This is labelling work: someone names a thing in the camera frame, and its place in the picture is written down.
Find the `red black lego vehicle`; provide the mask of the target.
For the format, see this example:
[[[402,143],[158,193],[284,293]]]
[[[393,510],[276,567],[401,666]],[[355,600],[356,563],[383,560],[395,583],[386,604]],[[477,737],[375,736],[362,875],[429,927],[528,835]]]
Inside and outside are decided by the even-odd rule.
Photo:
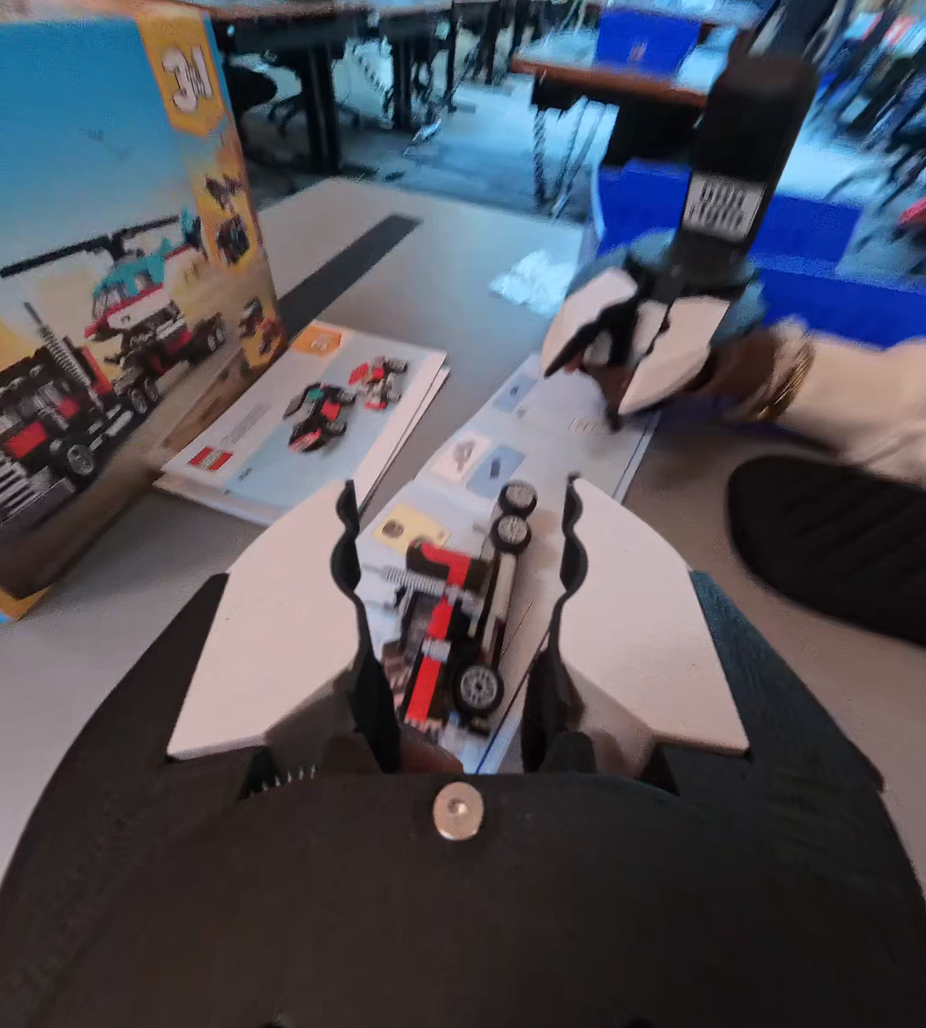
[[[378,537],[384,543],[404,543],[402,560],[366,567],[392,588],[383,609],[395,617],[396,632],[381,644],[380,663],[398,720],[455,752],[491,739],[506,697],[501,662],[527,549],[519,558],[495,552],[490,533],[502,516],[498,497],[491,521],[481,528],[479,549],[450,546],[444,533],[432,528],[408,528],[405,514],[396,512],[381,524]],[[531,528],[532,515],[527,519]],[[504,698],[491,715],[470,719],[456,709],[454,680],[472,663],[494,666],[504,682]]]

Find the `wooden office desk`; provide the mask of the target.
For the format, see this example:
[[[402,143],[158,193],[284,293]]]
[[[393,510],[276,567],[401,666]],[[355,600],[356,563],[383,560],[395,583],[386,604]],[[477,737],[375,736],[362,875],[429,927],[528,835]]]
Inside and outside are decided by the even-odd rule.
[[[514,73],[533,78],[533,196],[542,208],[561,210],[575,175],[598,134],[592,128],[579,154],[569,151],[555,184],[545,172],[547,114],[564,113],[580,101],[614,108],[616,119],[603,160],[619,169],[630,161],[681,164],[701,119],[707,93],[726,56],[699,45],[673,72],[649,73],[596,58],[596,34],[559,32],[522,46],[510,59]]]

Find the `closed lego instruction booklet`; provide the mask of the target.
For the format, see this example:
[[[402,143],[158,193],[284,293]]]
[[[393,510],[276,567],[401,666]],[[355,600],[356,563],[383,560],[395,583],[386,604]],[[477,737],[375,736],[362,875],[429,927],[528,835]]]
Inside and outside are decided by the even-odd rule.
[[[447,370],[443,350],[314,321],[155,488],[264,527],[337,480],[363,506]]]

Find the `black quilted pad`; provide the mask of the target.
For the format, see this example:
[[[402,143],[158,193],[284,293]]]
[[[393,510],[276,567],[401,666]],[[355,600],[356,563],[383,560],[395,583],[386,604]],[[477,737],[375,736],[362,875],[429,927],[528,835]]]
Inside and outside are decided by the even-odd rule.
[[[798,456],[740,464],[727,527],[743,565],[802,608],[926,649],[926,490]]]

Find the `small blue plastic bin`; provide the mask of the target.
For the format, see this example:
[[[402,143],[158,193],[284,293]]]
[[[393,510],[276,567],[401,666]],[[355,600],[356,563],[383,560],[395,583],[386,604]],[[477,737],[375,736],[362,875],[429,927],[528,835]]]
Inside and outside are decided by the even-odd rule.
[[[637,7],[612,7],[598,22],[593,61],[635,73],[673,76],[698,44],[702,22]]]

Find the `black tape strip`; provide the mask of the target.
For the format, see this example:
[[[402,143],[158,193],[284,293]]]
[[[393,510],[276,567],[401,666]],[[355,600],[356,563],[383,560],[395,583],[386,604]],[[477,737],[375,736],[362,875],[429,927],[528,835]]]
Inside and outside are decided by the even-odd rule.
[[[280,295],[277,313],[287,337],[302,332],[422,224],[419,218],[388,215]]]

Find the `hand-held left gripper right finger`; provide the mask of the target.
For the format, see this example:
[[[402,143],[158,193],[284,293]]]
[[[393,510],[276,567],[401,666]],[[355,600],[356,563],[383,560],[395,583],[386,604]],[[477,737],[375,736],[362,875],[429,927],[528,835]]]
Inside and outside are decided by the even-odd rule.
[[[684,558],[585,479],[561,515],[561,594],[522,711],[525,772],[645,772],[662,746],[750,752]]]

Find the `person's right hand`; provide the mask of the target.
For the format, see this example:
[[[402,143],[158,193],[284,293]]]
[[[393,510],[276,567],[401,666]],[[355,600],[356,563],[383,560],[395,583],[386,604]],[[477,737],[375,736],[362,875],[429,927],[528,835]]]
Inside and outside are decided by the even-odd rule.
[[[752,331],[713,358],[702,393],[725,403],[729,418],[754,423],[778,417],[812,360],[806,328],[794,319]]]

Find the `clear plastic bag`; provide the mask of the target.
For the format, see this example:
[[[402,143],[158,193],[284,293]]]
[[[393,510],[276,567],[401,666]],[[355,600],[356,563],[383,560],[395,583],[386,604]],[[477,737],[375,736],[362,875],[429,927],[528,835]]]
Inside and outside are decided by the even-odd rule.
[[[536,250],[495,276],[488,289],[513,305],[551,318],[566,299],[578,265],[576,260],[557,260],[546,250]]]

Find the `black office chair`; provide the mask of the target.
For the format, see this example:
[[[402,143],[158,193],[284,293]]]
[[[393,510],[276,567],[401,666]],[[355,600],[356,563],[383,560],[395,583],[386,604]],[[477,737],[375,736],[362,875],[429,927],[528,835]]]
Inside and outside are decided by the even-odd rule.
[[[226,86],[228,106],[244,151],[250,149],[250,141],[243,120],[248,111],[270,103],[276,99],[277,83],[268,74],[232,63],[224,58],[222,74]],[[299,113],[310,117],[314,102],[305,97],[305,90],[277,102],[277,109],[285,112],[283,125]]]

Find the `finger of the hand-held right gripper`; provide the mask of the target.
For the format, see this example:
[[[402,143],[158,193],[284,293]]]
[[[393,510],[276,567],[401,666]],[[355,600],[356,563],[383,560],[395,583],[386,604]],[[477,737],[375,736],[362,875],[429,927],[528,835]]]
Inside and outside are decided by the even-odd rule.
[[[635,311],[638,297],[636,279],[627,270],[612,266],[573,291],[554,315],[541,347],[543,379],[561,370],[575,370],[585,353],[605,332],[616,315]]]
[[[645,300],[638,307],[631,352],[612,400],[618,417],[642,413],[694,379],[730,307],[731,301],[720,298]]]

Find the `open lego instruction booklet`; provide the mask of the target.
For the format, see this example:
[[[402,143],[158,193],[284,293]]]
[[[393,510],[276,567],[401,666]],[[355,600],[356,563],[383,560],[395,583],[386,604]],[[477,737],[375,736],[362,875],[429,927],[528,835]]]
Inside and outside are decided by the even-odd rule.
[[[538,359],[528,358],[478,411],[428,458],[375,517],[358,544],[362,579],[358,587],[375,654],[395,634],[395,617],[383,603],[392,588],[370,575],[369,564],[399,563],[404,543],[379,540],[381,524],[404,513],[407,527],[444,533],[450,546],[477,550],[481,528],[492,518],[502,486],[511,479],[538,490],[533,541],[521,559],[509,611],[501,669],[506,697],[491,739],[469,743],[458,758],[470,773],[499,769],[518,729],[522,689],[547,635],[558,599],[561,515],[569,480],[587,479],[622,500],[649,446],[656,418],[635,419],[612,430],[598,386],[579,374],[543,379]]]

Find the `lego set box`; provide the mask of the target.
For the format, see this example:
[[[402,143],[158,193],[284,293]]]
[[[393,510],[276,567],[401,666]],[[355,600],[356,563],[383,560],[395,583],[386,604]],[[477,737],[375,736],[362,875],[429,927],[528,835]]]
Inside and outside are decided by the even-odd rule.
[[[198,7],[0,2],[0,624],[287,348]]]

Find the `large blue plastic bin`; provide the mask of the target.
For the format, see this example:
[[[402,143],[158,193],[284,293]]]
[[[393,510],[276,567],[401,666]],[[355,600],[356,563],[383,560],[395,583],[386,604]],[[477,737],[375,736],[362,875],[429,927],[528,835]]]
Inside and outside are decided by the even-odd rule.
[[[591,187],[598,255],[675,230],[688,180],[686,169],[665,164],[600,166]],[[756,279],[731,315],[749,326],[797,318],[820,333],[880,350],[926,338],[925,283],[839,269],[861,213],[778,192],[750,252]]]

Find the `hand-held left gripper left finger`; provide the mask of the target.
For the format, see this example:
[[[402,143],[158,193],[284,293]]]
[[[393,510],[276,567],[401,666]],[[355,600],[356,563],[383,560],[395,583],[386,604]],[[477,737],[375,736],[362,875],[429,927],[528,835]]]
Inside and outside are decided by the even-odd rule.
[[[226,573],[166,745],[175,761],[263,750],[277,772],[320,769],[353,738],[402,767],[392,690],[356,589],[351,480],[334,480],[261,534]]]

